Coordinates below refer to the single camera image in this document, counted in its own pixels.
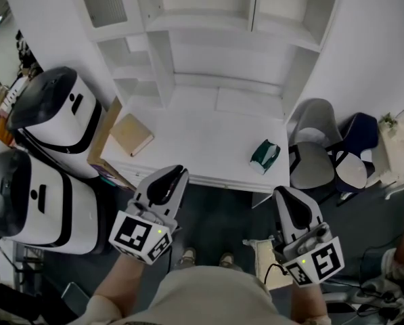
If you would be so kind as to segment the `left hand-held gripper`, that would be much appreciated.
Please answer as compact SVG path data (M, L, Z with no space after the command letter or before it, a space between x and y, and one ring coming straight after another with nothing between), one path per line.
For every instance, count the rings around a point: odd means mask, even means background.
M154 264L173 242L178 228L175 217L188 182L189 172L182 165L165 167L145 177L127 209L118 212L109 243L122 254Z

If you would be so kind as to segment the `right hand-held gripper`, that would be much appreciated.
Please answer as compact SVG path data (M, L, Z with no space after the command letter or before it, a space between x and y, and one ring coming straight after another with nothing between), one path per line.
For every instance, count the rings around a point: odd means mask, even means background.
M273 195L285 243L275 246L273 252L295 284L299 287L321 284L342 270L344 259L339 238L323 222L318 203L291 187L278 186Z

